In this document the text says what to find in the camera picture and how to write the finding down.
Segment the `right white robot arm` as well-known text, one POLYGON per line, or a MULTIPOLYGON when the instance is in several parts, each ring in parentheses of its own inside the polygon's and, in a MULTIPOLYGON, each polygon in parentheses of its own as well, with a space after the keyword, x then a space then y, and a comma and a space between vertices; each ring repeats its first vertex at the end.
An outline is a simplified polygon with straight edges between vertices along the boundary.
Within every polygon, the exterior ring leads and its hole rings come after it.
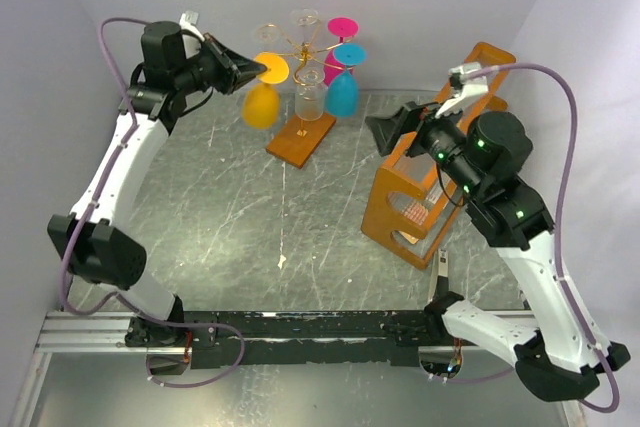
POLYGON ((428 155, 460 189, 472 224, 508 265, 538 325, 520 329, 448 292, 426 306, 425 335, 435 344, 458 338, 491 352, 543 401, 582 401, 598 388, 599 375, 620 369, 630 353, 602 334, 571 290, 555 251, 559 226, 519 176, 533 144, 510 112, 486 111, 462 132, 458 115, 438 117, 437 108, 409 102, 365 122, 382 156, 403 135, 416 134, 407 155, 428 155))

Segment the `yellow plastic wine glass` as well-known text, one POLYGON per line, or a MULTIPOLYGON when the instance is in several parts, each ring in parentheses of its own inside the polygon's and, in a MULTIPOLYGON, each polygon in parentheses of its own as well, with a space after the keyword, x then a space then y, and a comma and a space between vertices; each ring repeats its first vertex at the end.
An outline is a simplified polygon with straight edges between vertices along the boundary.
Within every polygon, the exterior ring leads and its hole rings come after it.
POLYGON ((243 108, 244 122, 258 130, 269 129, 277 120, 279 113, 279 94, 276 85, 289 77, 289 65, 280 55, 261 52, 254 60, 266 67, 258 76, 259 82, 247 93, 243 108))

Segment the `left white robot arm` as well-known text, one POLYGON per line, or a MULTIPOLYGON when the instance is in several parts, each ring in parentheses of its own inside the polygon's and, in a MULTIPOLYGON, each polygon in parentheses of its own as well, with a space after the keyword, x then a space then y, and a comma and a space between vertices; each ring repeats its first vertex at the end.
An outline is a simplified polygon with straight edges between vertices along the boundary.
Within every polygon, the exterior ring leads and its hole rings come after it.
POLYGON ((196 92, 229 95, 267 72, 264 64, 181 21, 143 22, 143 60, 129 80, 114 74, 122 96, 107 151, 87 189, 47 233, 61 257, 59 298, 69 303, 74 278, 97 285, 134 314, 128 347, 179 344, 187 332, 181 298, 146 270, 147 252, 127 232, 131 208, 156 154, 187 113, 196 92))

